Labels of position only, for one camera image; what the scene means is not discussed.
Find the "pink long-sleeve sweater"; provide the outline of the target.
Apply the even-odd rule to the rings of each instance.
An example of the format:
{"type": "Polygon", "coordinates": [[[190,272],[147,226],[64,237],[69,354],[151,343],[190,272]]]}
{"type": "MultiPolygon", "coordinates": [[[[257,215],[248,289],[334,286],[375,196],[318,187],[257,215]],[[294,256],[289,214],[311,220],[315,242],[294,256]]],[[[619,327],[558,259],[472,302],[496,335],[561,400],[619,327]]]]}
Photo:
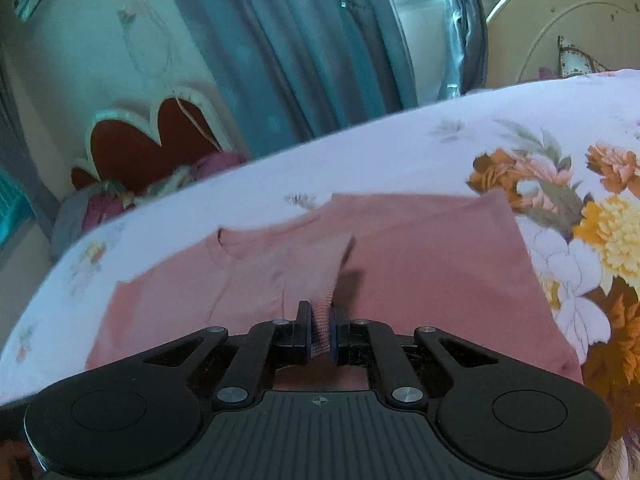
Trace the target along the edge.
{"type": "Polygon", "coordinates": [[[329,350],[329,310],[411,334],[429,325],[573,380],[575,350],[552,318],[501,193],[337,195],[294,220],[218,230],[117,284],[88,367],[209,325],[233,335],[314,310],[314,353],[329,350]]]}

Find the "pile of clothes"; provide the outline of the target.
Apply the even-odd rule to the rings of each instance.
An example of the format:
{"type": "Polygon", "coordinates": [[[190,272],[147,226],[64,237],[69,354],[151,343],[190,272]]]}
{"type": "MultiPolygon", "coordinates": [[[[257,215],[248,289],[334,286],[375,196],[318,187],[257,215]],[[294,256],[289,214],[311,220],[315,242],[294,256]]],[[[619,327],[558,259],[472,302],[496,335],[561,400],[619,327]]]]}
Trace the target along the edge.
{"type": "Polygon", "coordinates": [[[100,224],[246,162],[239,153],[214,153],[193,165],[177,167],[168,177],[150,183],[140,192],[128,191],[114,181],[93,183],[76,191],[63,200],[54,222],[52,260],[60,260],[73,244],[100,224]]]}

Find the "red heart-shaped headboard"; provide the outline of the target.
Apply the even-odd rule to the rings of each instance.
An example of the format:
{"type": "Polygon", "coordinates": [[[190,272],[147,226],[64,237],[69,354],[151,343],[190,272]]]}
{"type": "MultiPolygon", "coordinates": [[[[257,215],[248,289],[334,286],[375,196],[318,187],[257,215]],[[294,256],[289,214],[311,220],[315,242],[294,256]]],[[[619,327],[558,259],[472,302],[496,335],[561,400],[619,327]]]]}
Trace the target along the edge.
{"type": "Polygon", "coordinates": [[[194,169],[201,179],[246,162],[210,99],[185,86],[153,100],[146,116],[117,108],[96,113],[85,152],[70,170],[77,191],[113,182],[140,195],[180,167],[194,169]]]}

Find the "floral white bed sheet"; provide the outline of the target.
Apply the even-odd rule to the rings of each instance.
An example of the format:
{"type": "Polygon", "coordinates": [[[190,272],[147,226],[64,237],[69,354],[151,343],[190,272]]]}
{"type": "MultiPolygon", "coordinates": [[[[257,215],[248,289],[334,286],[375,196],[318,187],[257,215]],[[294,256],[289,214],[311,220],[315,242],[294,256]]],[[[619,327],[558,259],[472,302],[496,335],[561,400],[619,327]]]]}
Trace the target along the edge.
{"type": "Polygon", "coordinates": [[[82,238],[1,355],[1,399],[79,373],[117,284],[221,228],[263,228],[335,194],[500,192],[585,383],[613,415],[608,479],[639,474],[639,75],[488,90],[390,116],[192,185],[82,238]]]}

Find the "teal window blind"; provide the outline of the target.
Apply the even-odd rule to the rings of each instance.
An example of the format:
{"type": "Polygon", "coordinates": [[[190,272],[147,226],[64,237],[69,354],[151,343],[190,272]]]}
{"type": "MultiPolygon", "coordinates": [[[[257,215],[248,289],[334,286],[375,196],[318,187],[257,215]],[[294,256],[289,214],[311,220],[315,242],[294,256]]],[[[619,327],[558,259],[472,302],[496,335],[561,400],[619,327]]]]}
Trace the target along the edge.
{"type": "Polygon", "coordinates": [[[35,213],[24,186],[4,167],[0,181],[0,244],[5,248],[25,224],[35,220],[35,213]]]}

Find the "blue tied right curtain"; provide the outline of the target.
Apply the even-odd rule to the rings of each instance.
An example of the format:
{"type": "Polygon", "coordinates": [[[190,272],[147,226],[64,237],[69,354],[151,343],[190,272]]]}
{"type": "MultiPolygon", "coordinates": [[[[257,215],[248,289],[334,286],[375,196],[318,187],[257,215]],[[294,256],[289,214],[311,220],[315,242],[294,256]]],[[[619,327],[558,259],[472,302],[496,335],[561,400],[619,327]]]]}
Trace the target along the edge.
{"type": "Polygon", "coordinates": [[[440,100],[485,87],[488,32],[482,0],[445,0],[445,30],[447,56],[440,100]]]}

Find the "blue centre curtain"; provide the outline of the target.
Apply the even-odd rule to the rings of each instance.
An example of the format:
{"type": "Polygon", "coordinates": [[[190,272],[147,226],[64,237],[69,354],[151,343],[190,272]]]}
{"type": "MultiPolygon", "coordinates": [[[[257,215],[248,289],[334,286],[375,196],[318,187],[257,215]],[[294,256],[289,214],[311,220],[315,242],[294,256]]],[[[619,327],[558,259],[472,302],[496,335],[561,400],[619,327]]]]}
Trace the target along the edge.
{"type": "Polygon", "coordinates": [[[175,0],[255,156],[418,104],[393,0],[175,0]]]}

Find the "grey left curtain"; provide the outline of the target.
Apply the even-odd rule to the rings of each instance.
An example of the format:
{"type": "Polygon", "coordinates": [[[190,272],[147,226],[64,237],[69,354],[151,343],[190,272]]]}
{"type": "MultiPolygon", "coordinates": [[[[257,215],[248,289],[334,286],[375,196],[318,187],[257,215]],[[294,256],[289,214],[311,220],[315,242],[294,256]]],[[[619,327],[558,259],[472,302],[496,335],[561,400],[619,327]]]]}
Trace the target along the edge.
{"type": "Polygon", "coordinates": [[[1,166],[26,195],[43,234],[51,238],[61,203],[41,179],[30,154],[4,58],[1,59],[1,166]]]}

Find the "white patterned pillow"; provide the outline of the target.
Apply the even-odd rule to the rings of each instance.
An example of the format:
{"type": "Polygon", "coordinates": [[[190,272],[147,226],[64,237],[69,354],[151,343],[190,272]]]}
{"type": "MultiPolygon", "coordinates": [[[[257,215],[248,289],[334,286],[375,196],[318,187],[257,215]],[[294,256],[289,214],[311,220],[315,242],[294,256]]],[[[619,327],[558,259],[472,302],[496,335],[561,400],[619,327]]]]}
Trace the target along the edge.
{"type": "Polygon", "coordinates": [[[576,44],[566,40],[563,36],[558,37],[558,50],[559,75],[561,78],[608,72],[608,68],[605,65],[582,50],[582,48],[576,46],[576,44]]]}

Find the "cream round headboard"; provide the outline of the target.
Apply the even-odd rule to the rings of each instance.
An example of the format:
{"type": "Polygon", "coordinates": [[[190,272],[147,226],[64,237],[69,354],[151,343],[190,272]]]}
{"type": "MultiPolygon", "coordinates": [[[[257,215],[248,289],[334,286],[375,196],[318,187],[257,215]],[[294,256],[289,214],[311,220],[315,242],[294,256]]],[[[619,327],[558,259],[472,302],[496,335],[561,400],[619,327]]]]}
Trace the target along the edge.
{"type": "Polygon", "coordinates": [[[608,70],[639,67],[639,0],[500,0],[487,19],[488,88],[561,73],[560,41],[608,70]]]}

